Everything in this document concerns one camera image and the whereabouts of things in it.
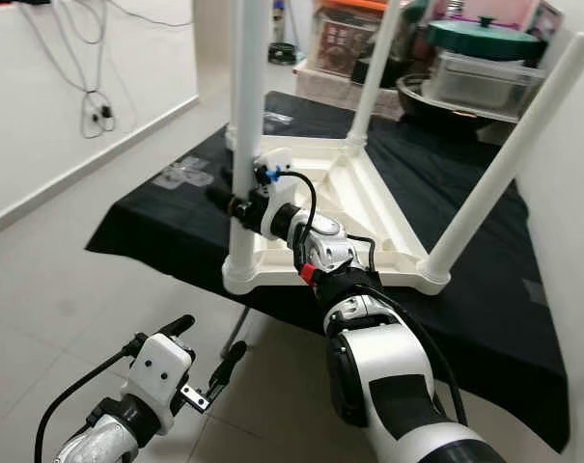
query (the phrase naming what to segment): tile floor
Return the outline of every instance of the tile floor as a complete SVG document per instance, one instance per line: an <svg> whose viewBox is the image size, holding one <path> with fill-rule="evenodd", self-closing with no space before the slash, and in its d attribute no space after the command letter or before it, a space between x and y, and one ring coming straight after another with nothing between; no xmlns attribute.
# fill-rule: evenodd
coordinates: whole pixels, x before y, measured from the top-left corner
<svg viewBox="0 0 584 463"><path fill-rule="evenodd" d="M200 72L209 86L199 106L0 233L0 462L31 461L46 405L136 331L193 313L197 323L184 339L198 353L194 383L205 384L217 365L238 304L137 261L83 251L109 205L228 119L224 69ZM268 67L267 83L293 92L289 68ZM250 350L220 400L205 416L180 413L138 463L374 461L361 432L330 407L321 337L255 312L240 336ZM111 368L59 409L45 461L93 405L117 395L126 370L126 363ZM566 461L506 412L465 399L471 422L509 461Z"/></svg>

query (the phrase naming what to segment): baseboard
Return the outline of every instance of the baseboard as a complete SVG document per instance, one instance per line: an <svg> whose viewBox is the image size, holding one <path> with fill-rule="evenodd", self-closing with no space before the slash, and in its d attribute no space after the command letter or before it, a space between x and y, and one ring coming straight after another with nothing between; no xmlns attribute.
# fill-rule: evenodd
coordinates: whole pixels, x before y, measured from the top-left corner
<svg viewBox="0 0 584 463"><path fill-rule="evenodd" d="M81 178L91 174L118 155L135 146L147 136L156 132L163 125L195 106L198 101L198 95L191 97L150 123L136 129L135 132L127 135L122 140L119 140L108 149L95 154L64 174L53 178L21 201L6 207L4 210L0 211L0 232L35 210L40 205L62 193Z"/></svg>

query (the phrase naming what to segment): green pot lid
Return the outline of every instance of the green pot lid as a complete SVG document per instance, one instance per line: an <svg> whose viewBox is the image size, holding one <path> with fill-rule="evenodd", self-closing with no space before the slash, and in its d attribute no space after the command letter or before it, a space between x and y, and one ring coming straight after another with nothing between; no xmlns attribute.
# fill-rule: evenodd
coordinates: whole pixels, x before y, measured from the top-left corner
<svg viewBox="0 0 584 463"><path fill-rule="evenodd" d="M425 14L429 0L414 0L401 10L401 16L407 22L418 22Z"/></svg>
<svg viewBox="0 0 584 463"><path fill-rule="evenodd" d="M538 58L542 43L534 36L491 24L492 17L481 16L481 23L433 21L427 42L461 55L496 61Z"/></svg>

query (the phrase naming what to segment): blue component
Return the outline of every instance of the blue component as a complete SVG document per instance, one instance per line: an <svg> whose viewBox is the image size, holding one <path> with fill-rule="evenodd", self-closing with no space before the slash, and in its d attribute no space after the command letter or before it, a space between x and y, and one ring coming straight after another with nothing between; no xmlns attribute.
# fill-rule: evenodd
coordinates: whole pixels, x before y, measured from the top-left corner
<svg viewBox="0 0 584 463"><path fill-rule="evenodd" d="M270 180L279 181L279 176L281 174L281 167L276 166L276 171L266 171L265 174L268 176L268 178L270 178Z"/></svg>

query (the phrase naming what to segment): transparent plastic box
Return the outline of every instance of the transparent plastic box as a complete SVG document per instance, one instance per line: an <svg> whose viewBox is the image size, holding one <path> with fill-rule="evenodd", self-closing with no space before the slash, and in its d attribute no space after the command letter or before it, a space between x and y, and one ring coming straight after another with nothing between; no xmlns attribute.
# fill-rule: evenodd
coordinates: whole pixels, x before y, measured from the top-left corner
<svg viewBox="0 0 584 463"><path fill-rule="evenodd" d="M546 73L520 62L498 62L442 52L423 95L518 119Z"/></svg>

